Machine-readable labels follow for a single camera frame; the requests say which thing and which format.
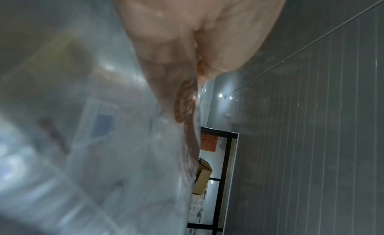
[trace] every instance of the gray wall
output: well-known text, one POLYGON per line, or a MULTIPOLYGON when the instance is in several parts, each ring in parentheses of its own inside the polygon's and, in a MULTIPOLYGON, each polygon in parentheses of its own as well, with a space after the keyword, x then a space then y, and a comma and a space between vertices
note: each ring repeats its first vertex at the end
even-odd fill
MULTIPOLYGON (((378 0, 313 1, 286 5, 300 16, 277 40, 291 29, 308 44, 378 0)), ((240 132, 226 235, 384 234, 382 36, 379 5, 244 86, 262 71, 216 79, 208 127, 240 132)), ((276 63, 297 47, 275 48, 276 63)))

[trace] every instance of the black metal frame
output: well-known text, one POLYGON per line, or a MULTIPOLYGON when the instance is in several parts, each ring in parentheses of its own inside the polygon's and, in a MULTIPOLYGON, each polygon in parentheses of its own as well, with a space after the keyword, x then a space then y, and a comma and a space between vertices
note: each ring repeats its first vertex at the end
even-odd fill
POLYGON ((209 180, 219 182, 219 190, 217 192, 216 206, 215 206, 215 212, 213 215, 212 225, 188 223, 187 228, 212 230, 212 235, 216 235, 217 232, 223 231, 223 228, 219 228, 218 226, 219 226, 219 219, 220 219, 221 204, 223 201, 225 178, 227 176, 227 169, 228 169, 229 155, 231 152, 232 139, 237 139, 238 134, 233 133, 233 132, 220 131, 220 130, 216 130, 216 129, 206 128, 206 127, 201 127, 201 134, 216 135, 216 136, 227 138, 227 145, 225 146, 224 162, 223 162, 223 169, 221 171, 221 177, 219 179, 209 178, 209 180))

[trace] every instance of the cardboard box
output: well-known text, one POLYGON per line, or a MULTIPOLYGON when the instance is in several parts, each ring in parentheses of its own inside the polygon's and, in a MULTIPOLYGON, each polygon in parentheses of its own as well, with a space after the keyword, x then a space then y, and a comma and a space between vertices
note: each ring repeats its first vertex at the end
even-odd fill
POLYGON ((193 186, 193 194, 201 195, 208 184, 209 177, 212 174, 212 168, 207 161, 199 158, 199 167, 196 172, 196 181, 193 186))

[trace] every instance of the open cardboard box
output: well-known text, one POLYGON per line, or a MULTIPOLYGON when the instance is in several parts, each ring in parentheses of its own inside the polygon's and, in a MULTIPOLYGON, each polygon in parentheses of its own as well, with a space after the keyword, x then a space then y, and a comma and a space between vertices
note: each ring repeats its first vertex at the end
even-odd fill
POLYGON ((195 185, 193 186, 193 194, 201 195, 208 184, 209 177, 212 174, 212 168, 207 161, 199 158, 199 167, 196 172, 195 185))

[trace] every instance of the plastic wrap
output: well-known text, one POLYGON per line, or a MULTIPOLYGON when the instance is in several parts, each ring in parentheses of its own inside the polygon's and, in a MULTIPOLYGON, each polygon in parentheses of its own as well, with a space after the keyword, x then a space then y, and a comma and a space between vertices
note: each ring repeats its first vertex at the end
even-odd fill
POLYGON ((180 27, 178 57, 158 61, 112 0, 0 8, 0 233, 184 234, 200 134, 192 37, 163 18, 180 27))

